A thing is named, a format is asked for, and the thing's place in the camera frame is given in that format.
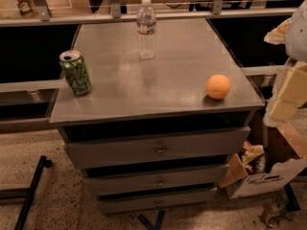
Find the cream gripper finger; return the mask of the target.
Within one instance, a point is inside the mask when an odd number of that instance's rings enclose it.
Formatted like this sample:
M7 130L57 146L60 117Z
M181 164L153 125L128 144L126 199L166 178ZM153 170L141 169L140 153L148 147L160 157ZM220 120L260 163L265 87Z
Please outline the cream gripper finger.
M307 63L284 66L277 74L272 97L266 107L264 124L279 127L287 123L307 103Z
M264 41L273 45L284 44L286 41L286 33L288 31L290 21L291 19L288 18L279 24L276 28L268 32L264 37Z

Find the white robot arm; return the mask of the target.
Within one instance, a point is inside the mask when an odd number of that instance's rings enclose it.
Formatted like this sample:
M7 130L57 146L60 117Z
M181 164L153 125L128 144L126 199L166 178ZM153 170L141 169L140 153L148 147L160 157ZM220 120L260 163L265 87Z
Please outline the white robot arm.
M267 33L264 41L284 44L288 57L296 60L295 66L284 66L276 75L263 118L267 127L278 127L307 102L307 0L291 18Z

